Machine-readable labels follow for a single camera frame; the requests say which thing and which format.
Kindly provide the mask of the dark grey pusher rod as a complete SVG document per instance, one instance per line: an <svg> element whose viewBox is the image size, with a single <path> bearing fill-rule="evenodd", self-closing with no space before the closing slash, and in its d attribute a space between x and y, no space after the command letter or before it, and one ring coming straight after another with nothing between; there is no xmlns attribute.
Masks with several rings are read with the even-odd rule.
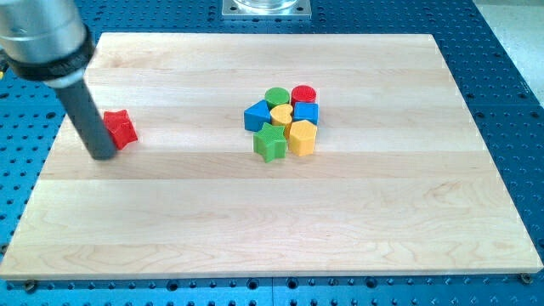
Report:
<svg viewBox="0 0 544 306"><path fill-rule="evenodd" d="M117 148L86 83L81 79L65 88L56 88L54 91L89 155L99 161L113 158Z"/></svg>

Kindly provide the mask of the clear acrylic robot base plate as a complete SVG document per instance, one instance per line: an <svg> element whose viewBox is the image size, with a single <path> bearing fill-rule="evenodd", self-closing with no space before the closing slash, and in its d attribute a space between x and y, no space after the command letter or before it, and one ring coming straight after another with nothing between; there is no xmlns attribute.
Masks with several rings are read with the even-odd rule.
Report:
<svg viewBox="0 0 544 306"><path fill-rule="evenodd" d="M310 0L222 0L223 20L310 20Z"/></svg>

